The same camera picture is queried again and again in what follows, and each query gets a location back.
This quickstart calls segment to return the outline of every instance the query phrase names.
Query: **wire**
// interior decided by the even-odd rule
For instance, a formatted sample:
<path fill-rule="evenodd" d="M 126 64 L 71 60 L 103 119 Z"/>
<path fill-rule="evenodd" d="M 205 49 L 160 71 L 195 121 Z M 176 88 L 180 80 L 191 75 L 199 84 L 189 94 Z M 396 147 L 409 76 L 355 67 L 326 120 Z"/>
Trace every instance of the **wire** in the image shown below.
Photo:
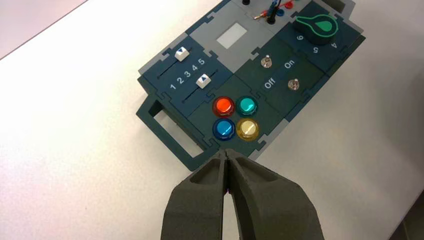
<path fill-rule="evenodd" d="M 283 7 L 284 5 L 289 4 L 289 3 L 293 2 L 293 1 L 294 1 L 294 0 L 288 0 L 288 1 L 284 2 L 284 3 L 281 3 L 281 0 L 279 0 L 278 5 L 276 5 L 276 7 L 278 6 L 278 8 L 281 8 L 281 7 Z M 267 15 L 268 15 L 268 10 L 265 10 L 265 11 L 261 12 L 258 16 L 255 16 L 253 19 L 254 19 L 254 20 L 257 20 L 257 19 L 260 19 L 260 18 L 264 18 L 264 17 L 266 17 Z"/>

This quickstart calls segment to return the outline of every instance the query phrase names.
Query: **panel module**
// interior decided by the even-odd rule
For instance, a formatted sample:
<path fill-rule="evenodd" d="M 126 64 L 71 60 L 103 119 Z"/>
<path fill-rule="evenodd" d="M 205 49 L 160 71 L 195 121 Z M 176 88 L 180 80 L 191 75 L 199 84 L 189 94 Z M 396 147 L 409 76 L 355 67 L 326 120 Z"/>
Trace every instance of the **panel module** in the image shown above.
<path fill-rule="evenodd" d="M 282 1 L 267 20 L 278 3 L 224 0 L 139 70 L 137 115 L 190 170 L 219 149 L 256 159 L 365 39 L 351 0 Z M 162 110 L 203 153 L 172 138 Z"/>

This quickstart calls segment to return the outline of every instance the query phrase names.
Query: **table surface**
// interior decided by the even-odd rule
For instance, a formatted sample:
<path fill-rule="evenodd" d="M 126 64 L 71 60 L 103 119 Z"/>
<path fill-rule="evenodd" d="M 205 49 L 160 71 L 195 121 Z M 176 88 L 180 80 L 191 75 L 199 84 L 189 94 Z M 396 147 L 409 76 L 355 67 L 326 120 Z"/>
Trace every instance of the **table surface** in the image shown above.
<path fill-rule="evenodd" d="M 0 239 L 160 238 L 190 172 L 136 117 L 137 70 L 218 2 L 90 0 L 0 61 Z M 327 240 L 388 239 L 424 188 L 423 11 L 358 0 L 367 40 L 258 159 Z"/>

